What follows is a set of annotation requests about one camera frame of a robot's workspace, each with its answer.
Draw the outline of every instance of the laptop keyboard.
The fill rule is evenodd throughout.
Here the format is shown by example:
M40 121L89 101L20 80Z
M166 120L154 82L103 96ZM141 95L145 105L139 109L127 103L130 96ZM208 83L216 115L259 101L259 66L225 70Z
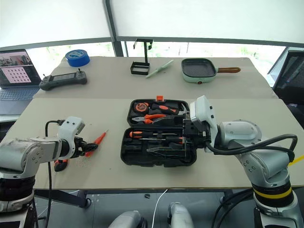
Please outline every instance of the laptop keyboard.
M31 100L33 95L39 90L39 88L31 89L1 89L0 100L1 101L22 101Z

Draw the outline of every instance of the mesh chair back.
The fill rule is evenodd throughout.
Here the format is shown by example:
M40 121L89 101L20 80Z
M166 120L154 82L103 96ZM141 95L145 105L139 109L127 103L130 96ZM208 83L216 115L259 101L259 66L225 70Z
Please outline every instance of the mesh chair back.
M304 51L288 51L273 90L285 103L304 104Z

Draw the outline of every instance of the yellow stripe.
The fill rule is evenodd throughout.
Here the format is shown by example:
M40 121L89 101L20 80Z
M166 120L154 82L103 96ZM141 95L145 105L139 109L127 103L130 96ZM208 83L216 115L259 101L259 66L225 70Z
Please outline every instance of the yellow stripe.
M296 164L297 162L299 162L299 161L301 161L301 160L303 160L303 159L304 159L304 155L302 155L302 156L300 156L300 157L294 159L294 161L291 162L291 163L289 163L288 166L294 165L294 164Z
M256 194L258 194L258 195L260 195L262 197L268 198L268 199L280 199L280 198L284 198L284 197L288 196L291 193L291 191L292 191L292 189L290 187L290 189L288 191L284 192L284 193L277 194L277 195L269 195L269 194L261 193L261 192L255 190L255 189L253 189L253 190L255 191Z

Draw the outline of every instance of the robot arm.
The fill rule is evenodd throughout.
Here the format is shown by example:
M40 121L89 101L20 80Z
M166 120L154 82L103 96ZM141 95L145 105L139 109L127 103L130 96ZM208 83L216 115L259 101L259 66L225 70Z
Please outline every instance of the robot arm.
M75 135L84 126L82 119L71 116L60 126L58 137L15 139L3 143L0 146L0 178L33 177L41 163L71 158L78 151Z
M268 140L256 124L244 120L222 122L216 127L213 108L205 96L190 107L190 120L197 129L189 129L188 120L184 120L186 143L191 138L194 146L205 148L206 152L236 156L253 186L256 227L303 228L287 168L294 158L296 136ZM276 143L284 138L293 139L290 149Z
M98 147L76 137L85 126L82 119L71 116L60 124L57 137L15 139L0 145L0 227L33 227L33 186L41 163L83 156Z

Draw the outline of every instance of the black chair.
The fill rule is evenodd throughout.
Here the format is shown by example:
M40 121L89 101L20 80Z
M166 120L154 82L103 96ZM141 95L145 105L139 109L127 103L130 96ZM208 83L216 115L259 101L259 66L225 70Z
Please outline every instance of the black chair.
M304 51L288 51L273 91L304 128Z

